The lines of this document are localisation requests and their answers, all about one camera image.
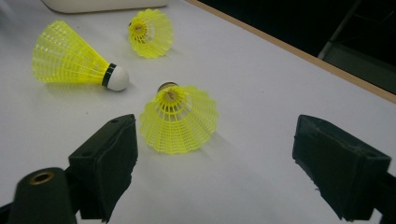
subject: shuttlecock cork base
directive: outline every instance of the shuttlecock cork base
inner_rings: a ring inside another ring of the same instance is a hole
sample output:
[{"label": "shuttlecock cork base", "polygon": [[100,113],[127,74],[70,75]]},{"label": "shuttlecock cork base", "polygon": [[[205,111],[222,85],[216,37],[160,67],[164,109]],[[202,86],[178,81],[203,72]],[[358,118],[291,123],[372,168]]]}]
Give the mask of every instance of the shuttlecock cork base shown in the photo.
[{"label": "shuttlecock cork base", "polygon": [[32,67],[43,82],[93,83],[113,91],[129,84],[122,67],[108,63],[64,21],[54,21],[38,37]]}]

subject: white object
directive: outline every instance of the white object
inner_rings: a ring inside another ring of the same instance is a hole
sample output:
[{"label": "white object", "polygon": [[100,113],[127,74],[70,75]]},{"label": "white object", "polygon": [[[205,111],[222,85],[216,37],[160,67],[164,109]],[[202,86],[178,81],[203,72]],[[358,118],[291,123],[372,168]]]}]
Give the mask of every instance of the white object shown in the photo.
[{"label": "white object", "polygon": [[42,0],[43,3],[64,13],[118,10],[140,7],[163,7],[169,0]]},{"label": "white object", "polygon": [[107,87],[113,91],[122,91],[129,84],[128,73],[120,66],[116,66],[108,81]]}]

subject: table surface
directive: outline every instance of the table surface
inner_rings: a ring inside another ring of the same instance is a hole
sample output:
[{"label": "table surface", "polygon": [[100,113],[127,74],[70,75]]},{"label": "table surface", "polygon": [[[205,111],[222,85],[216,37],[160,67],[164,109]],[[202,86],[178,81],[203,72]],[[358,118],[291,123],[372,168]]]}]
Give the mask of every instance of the table surface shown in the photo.
[{"label": "table surface", "polygon": [[[132,184],[110,223],[346,223],[291,157],[297,118],[326,119],[393,158],[396,104],[191,3],[172,0],[161,11],[175,42],[166,56],[147,60],[127,40],[138,9],[61,14],[38,0],[0,2],[0,204],[12,202],[25,175],[65,169],[110,119],[138,117],[171,80],[209,92],[218,129],[201,149],[174,156],[156,153],[139,133]],[[54,20],[124,67],[128,89],[36,81],[32,50]],[[389,172],[396,175],[394,162]],[[379,218],[374,212],[355,223]]]}]

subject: plastic shuttlecock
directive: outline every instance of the plastic shuttlecock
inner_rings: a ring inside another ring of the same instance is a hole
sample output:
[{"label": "plastic shuttlecock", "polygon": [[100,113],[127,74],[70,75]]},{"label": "plastic shuttlecock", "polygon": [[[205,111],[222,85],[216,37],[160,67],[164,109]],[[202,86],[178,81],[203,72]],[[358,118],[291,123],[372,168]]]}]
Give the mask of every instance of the plastic shuttlecock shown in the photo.
[{"label": "plastic shuttlecock", "polygon": [[140,115],[140,133],[158,152],[187,153],[210,139],[218,117],[206,91],[165,83]]},{"label": "plastic shuttlecock", "polygon": [[108,63],[64,21],[54,21],[38,37],[32,66],[43,82],[94,83],[113,91],[129,84],[122,67]]},{"label": "plastic shuttlecock", "polygon": [[163,56],[173,43],[172,22],[158,9],[139,11],[128,31],[132,48],[145,58]]}]

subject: black band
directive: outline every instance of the black band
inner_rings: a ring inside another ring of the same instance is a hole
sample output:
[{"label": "black band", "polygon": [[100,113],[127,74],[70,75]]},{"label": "black band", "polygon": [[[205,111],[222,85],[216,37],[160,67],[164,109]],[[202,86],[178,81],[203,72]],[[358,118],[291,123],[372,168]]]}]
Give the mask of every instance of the black band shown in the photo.
[{"label": "black band", "polygon": [[117,66],[114,63],[108,65],[105,75],[103,76],[102,86],[107,87],[108,81],[110,80],[110,77],[116,67]]}]

